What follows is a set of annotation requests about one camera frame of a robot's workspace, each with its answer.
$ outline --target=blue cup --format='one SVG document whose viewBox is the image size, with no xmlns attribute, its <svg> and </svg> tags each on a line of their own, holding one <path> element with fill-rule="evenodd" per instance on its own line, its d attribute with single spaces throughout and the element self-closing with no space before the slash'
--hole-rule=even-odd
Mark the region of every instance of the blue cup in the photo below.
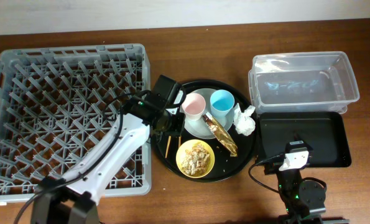
<svg viewBox="0 0 370 224">
<path fill-rule="evenodd" d="M 210 98 L 211 114 L 215 118 L 226 116 L 234 106 L 234 96 L 226 90 L 216 90 Z"/>
</svg>

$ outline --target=gold wrapper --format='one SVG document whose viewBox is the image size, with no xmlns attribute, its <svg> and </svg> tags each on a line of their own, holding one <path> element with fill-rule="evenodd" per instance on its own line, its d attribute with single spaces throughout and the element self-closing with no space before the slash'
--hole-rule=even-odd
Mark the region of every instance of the gold wrapper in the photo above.
<svg viewBox="0 0 370 224">
<path fill-rule="evenodd" d="M 203 115 L 203 120 L 217 140 L 229 150 L 230 156 L 237 157 L 237 145 L 222 125 L 209 112 Z"/>
</svg>

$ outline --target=white plate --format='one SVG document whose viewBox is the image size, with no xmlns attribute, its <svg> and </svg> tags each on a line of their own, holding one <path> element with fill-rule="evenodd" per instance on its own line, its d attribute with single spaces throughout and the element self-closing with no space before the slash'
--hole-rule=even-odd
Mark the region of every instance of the white plate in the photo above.
<svg viewBox="0 0 370 224">
<path fill-rule="evenodd" d="M 204 97 L 205 103 L 206 103 L 205 105 L 206 110 L 204 111 L 204 113 L 206 113 L 207 111 L 211 113 L 210 98 L 211 98 L 211 95 L 215 91 L 216 90 L 211 89 L 211 88 L 202 88 L 202 89 L 198 89 L 192 92 L 192 93 L 198 93 Z M 233 108 L 229 111 L 229 113 L 224 118 L 216 118 L 216 120 L 218 120 L 218 122 L 222 125 L 222 127 L 224 127 L 225 130 L 229 130 L 229 128 L 232 126 L 233 119 L 234 119 Z M 215 138 L 214 134 L 208 129 L 208 126 L 204 122 L 203 118 L 200 118 L 197 121 L 190 121 L 188 119 L 185 119 L 185 129 L 193 136 L 201 138 L 201 139 L 214 139 Z"/>
</svg>

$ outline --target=black round tray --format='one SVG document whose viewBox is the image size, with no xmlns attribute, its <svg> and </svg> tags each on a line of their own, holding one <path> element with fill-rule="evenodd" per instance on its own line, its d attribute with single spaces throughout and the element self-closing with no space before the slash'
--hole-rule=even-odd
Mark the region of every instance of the black round tray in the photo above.
<svg viewBox="0 0 370 224">
<path fill-rule="evenodd" d="M 216 81 L 216 80 L 195 80 L 183 84 L 186 93 L 191 93 L 194 90 L 201 88 L 213 88 L 216 90 L 228 90 L 230 91 L 235 99 L 235 105 L 239 103 L 241 110 L 245 110 L 249 105 L 249 100 L 238 92 L 235 88 Z M 254 121 L 256 121 L 255 113 L 252 115 Z M 215 154 L 215 165 L 211 172 L 205 177 L 193 179 L 189 178 L 181 173 L 176 163 L 176 155 L 178 151 L 178 138 L 171 138 L 170 148 L 167 158 L 165 158 L 165 150 L 167 148 L 168 136 L 164 135 L 161 138 L 153 136 L 152 146 L 155 149 L 157 157 L 166 165 L 172 172 L 176 173 L 180 177 L 193 180 L 196 182 L 214 182 L 219 180 L 225 180 L 238 172 L 240 172 L 244 166 L 252 158 L 252 153 L 254 150 L 254 143 L 256 140 L 256 134 L 253 132 L 249 136 L 244 136 L 243 134 L 238 134 L 235 130 L 234 125 L 230 127 L 228 133 L 233 138 L 233 141 L 238 147 L 238 156 L 230 157 L 230 153 L 227 149 L 221 145 L 216 139 L 201 139 L 202 141 L 209 144 L 214 150 Z M 198 139 L 197 137 L 191 135 L 186 129 L 182 133 L 182 143 L 187 140 Z"/>
</svg>

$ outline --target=cup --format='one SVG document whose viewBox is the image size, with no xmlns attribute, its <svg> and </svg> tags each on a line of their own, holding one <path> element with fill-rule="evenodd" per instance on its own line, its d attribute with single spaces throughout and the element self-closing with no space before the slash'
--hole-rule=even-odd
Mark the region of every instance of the cup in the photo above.
<svg viewBox="0 0 370 224">
<path fill-rule="evenodd" d="M 226 90 L 216 90 L 210 98 L 211 114 L 215 118 L 225 117 L 234 106 L 234 96 Z"/>
<path fill-rule="evenodd" d="M 196 121 L 203 115 L 205 110 L 205 99 L 198 93 L 189 93 L 182 103 L 182 109 L 187 119 Z"/>
</svg>

